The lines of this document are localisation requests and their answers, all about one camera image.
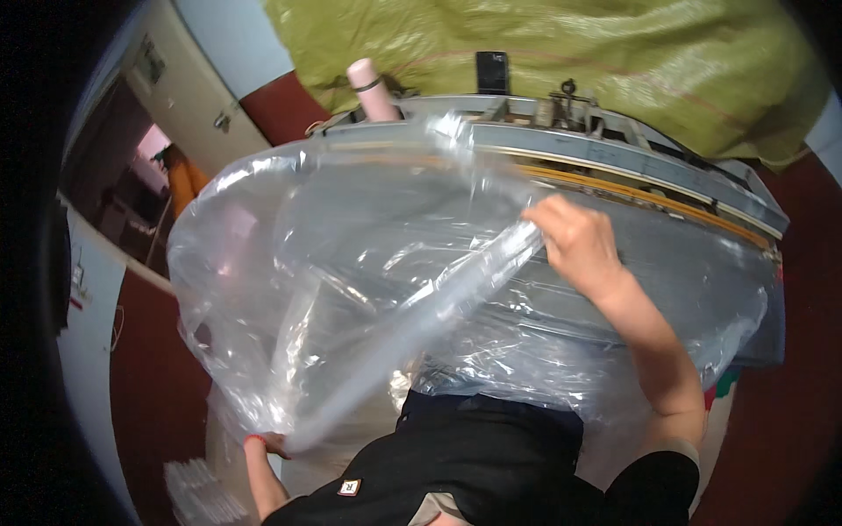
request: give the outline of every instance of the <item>black shirt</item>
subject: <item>black shirt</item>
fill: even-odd
[[[473,526],[688,523],[699,483],[690,457],[647,454],[603,493],[573,474],[581,443],[573,412],[410,391],[395,433],[365,446],[341,477],[264,524],[406,526],[427,493],[450,493]],[[346,481],[359,481],[353,496],[339,494]]]

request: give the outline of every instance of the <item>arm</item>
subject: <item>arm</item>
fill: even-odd
[[[274,475],[267,456],[267,453],[277,453],[283,458],[289,459],[280,447],[283,444],[283,436],[267,433],[263,436],[263,439],[266,441],[265,443],[260,440],[258,435],[248,435],[242,444],[242,448],[246,452],[248,485],[252,490],[254,503],[258,507],[260,522],[263,522],[274,510],[290,500],[290,494],[287,493],[278,477]]]
[[[550,265],[591,300],[626,342],[654,411],[647,444],[683,438],[698,449],[705,404],[690,356],[634,276],[620,263],[608,216],[553,195],[524,219],[543,231]]]

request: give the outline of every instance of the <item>red string bracelet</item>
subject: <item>red string bracelet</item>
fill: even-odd
[[[266,447],[266,439],[265,439],[265,438],[263,438],[263,437],[261,437],[261,436],[260,436],[260,435],[258,435],[258,434],[250,434],[250,435],[248,435],[246,438],[244,438],[244,439],[242,440],[242,446],[243,446],[243,447],[245,447],[246,442],[248,442],[248,440],[249,440],[250,438],[256,438],[256,439],[257,439],[257,440],[259,440],[260,442],[263,442],[263,443],[264,443],[264,447]]]

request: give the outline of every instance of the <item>plastic film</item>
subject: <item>plastic film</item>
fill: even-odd
[[[410,377],[427,394],[569,406],[586,422],[639,417],[622,341],[520,220],[548,190],[474,152],[451,115],[402,133],[401,148],[327,138],[242,159],[176,222],[182,335],[233,432],[353,456],[394,429]],[[623,263],[712,385],[763,318],[775,264],[719,231],[566,196],[610,216]]]

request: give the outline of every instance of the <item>hand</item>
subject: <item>hand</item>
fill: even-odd
[[[280,433],[263,433],[262,436],[266,441],[266,453],[274,453],[280,455],[282,459],[290,460],[290,456],[284,451],[285,435]]]
[[[544,231],[550,265],[594,303],[610,295],[627,274],[617,257],[608,215],[555,194],[521,216]]]
[[[291,460],[291,457],[284,451],[286,436],[280,433],[250,434],[245,438],[243,447],[246,452],[252,451],[257,454],[259,450],[265,453],[280,455],[280,458]]]

